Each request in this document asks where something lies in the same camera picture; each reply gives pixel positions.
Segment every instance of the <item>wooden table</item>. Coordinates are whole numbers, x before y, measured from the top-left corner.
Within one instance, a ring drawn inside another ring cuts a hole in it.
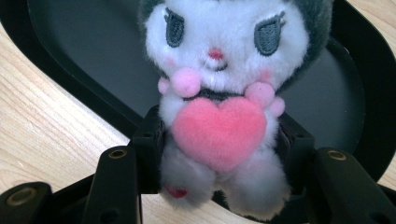
[[[396,0],[349,0],[396,52]],[[94,173],[100,154],[128,139],[37,69],[0,27],[0,193],[30,181],[54,191]],[[396,189],[396,160],[380,183]],[[145,223],[253,223],[214,203],[184,212],[143,196]]]

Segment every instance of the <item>plush toy eye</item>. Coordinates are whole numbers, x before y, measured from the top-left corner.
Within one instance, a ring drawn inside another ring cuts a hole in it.
[[[271,19],[259,22],[254,29],[254,44],[262,56],[271,56],[279,47],[280,32],[285,22],[285,12]]]
[[[166,11],[168,13],[168,15],[165,16],[166,42],[170,47],[177,48],[183,40],[184,19],[168,8]]]

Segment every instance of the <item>plush toy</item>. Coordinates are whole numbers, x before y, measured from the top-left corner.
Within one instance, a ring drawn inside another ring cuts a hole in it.
[[[278,214],[290,186],[274,152],[276,93],[327,43],[332,0],[146,0],[147,54],[163,71],[161,194],[194,208],[222,190],[230,209]]]

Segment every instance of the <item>plush toy foot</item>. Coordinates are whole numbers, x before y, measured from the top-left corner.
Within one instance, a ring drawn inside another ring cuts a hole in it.
[[[278,214],[290,195],[282,165],[272,150],[256,152],[221,187],[231,211],[260,220]]]
[[[174,207],[192,209],[212,198],[215,173],[187,158],[170,137],[163,151],[161,172],[161,195]]]

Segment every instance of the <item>pink heart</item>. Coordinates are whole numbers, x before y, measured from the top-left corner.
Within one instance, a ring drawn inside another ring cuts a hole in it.
[[[230,98],[219,105],[197,98],[177,114],[172,134],[187,156],[229,172],[259,146],[266,124],[260,106],[246,98]]]

